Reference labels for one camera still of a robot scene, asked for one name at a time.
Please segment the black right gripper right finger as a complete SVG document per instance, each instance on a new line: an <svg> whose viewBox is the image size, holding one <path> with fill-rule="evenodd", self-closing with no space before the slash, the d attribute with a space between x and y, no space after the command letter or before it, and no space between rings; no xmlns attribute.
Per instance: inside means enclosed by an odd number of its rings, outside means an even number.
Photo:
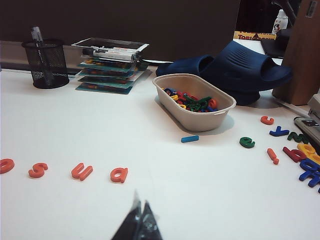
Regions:
<svg viewBox="0 0 320 240"><path fill-rule="evenodd" d="M139 240L163 240L148 201L145 202L138 228Z"/></svg>

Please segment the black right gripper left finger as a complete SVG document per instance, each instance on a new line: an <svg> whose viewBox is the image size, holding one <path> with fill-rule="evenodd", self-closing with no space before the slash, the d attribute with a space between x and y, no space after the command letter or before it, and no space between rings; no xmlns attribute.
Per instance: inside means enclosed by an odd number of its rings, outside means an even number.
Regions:
<svg viewBox="0 0 320 240"><path fill-rule="evenodd" d="M113 235L112 240L136 240L141 224L142 206L138 192L135 190L132 206L122 224Z"/></svg>

